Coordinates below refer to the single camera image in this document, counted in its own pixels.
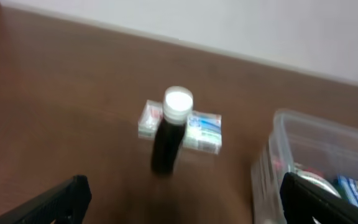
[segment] wall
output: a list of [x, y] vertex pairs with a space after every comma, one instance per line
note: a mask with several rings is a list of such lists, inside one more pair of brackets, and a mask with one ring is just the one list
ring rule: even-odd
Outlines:
[[358, 83], [355, 0], [0, 0]]

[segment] plastic bin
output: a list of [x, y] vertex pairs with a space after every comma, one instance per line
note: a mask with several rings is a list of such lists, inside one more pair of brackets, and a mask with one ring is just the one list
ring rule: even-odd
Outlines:
[[252, 165], [254, 223], [286, 223], [280, 186], [286, 172], [307, 167], [331, 181], [358, 180], [358, 129], [294, 111], [278, 111], [273, 133]]

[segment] black bottle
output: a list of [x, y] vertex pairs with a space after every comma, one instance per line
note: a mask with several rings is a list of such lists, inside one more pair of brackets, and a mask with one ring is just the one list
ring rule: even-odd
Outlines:
[[193, 109], [193, 95], [189, 90], [173, 86], [166, 90], [163, 119], [155, 134], [151, 167], [159, 176], [173, 172], [175, 160], [186, 132], [187, 117]]

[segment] bottle cap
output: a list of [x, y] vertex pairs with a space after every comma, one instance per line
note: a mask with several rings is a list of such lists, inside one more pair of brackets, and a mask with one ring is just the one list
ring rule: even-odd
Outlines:
[[193, 110], [193, 95], [180, 86], [172, 86], [165, 91], [164, 118], [172, 124], [184, 124]]

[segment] box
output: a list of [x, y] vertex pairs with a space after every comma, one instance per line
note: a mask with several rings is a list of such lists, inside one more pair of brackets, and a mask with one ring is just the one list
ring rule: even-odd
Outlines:
[[280, 186], [286, 172], [314, 172], [328, 181], [358, 180], [358, 129], [295, 111], [278, 111], [260, 159], [251, 167], [254, 223], [287, 223]]

